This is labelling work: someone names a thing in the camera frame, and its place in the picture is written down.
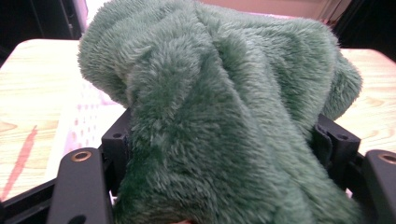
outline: red mark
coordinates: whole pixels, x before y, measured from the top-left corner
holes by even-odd
[[[7,195],[11,191],[12,186],[15,184],[15,181],[17,181],[18,177],[22,173],[25,163],[29,159],[30,152],[32,151],[33,145],[35,144],[35,135],[37,134],[37,130],[35,129],[36,127],[37,125],[33,128],[33,130],[29,133],[29,135],[27,135],[26,140],[23,143],[23,146],[20,151],[20,155],[18,156],[14,169],[12,169],[12,172],[8,178],[8,182],[4,187],[4,191],[1,196],[2,201],[7,197]]]

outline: wooden table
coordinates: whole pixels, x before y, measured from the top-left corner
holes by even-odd
[[[92,127],[98,111],[108,112],[102,130],[123,111],[81,78],[77,53],[77,41],[30,40],[1,68],[1,200],[55,177],[68,148],[98,147],[91,140],[99,133],[92,130],[100,129]],[[364,84],[360,98],[336,122],[362,139],[362,154],[376,148],[396,152],[396,64],[371,49],[343,54],[361,71]],[[67,145],[67,137],[74,145]]]

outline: dark background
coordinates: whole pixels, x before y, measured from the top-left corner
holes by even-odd
[[[396,0],[352,0],[333,30],[342,48],[377,49],[396,62]],[[0,0],[0,66],[24,40],[80,37],[73,0]]]

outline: green faux fur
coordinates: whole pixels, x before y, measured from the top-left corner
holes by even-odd
[[[81,73],[132,108],[117,223],[358,223],[307,142],[361,78],[329,29],[190,0],[114,0]]]

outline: white wall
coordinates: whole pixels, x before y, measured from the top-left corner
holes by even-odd
[[[87,26],[91,23],[93,17],[95,16],[97,10],[103,6],[105,2],[109,2],[111,0],[85,0],[88,9],[87,15]]]
[[[239,11],[325,19],[340,0],[201,0]]]

